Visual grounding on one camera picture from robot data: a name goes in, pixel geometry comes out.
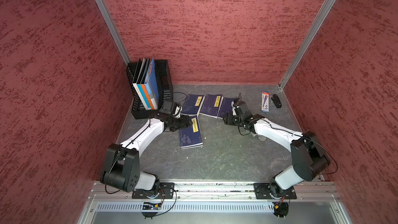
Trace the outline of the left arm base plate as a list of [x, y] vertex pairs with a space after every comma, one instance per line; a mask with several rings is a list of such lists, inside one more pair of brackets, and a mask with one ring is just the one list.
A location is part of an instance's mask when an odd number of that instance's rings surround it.
[[169, 200], [175, 198], [175, 183], [160, 182], [155, 185], [154, 190], [134, 189], [132, 192], [132, 199], [141, 200]]

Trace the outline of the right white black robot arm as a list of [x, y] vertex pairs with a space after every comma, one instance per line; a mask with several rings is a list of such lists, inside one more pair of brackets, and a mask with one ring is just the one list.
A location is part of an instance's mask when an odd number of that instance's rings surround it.
[[262, 115], [253, 115], [245, 105], [234, 107], [232, 112], [224, 115], [223, 121], [226, 125], [234, 125], [270, 139], [291, 153], [292, 165], [264, 186], [272, 199], [282, 199], [293, 186], [303, 181], [312, 181], [331, 163], [314, 133], [300, 133], [284, 128]]

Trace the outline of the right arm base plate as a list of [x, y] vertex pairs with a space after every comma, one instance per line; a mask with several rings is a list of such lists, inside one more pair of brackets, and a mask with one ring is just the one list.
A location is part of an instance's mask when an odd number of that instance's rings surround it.
[[254, 192], [257, 200], [296, 200], [294, 187], [286, 190], [279, 188], [275, 183], [254, 183]]

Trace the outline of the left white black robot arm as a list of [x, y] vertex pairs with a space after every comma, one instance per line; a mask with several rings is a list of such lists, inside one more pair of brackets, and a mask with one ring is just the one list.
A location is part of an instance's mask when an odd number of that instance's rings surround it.
[[179, 131], [191, 127], [193, 122], [189, 116], [179, 118], [165, 114], [157, 114], [147, 120], [133, 136], [121, 144], [111, 144], [105, 155], [100, 182], [105, 187], [113, 187], [117, 191], [132, 192], [134, 190], [151, 191], [157, 194], [159, 179], [156, 175], [140, 169], [140, 155], [155, 138], [166, 129]]

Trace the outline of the grey fluffy cleaning cloth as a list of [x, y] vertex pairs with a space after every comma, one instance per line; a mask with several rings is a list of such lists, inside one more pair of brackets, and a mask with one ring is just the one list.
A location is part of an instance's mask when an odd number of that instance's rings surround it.
[[267, 139], [265, 136], [259, 135], [259, 134], [256, 134], [256, 133], [251, 133], [251, 135], [252, 135], [253, 137], [255, 137], [255, 138], [258, 138], [261, 142], [265, 142], [266, 139]]

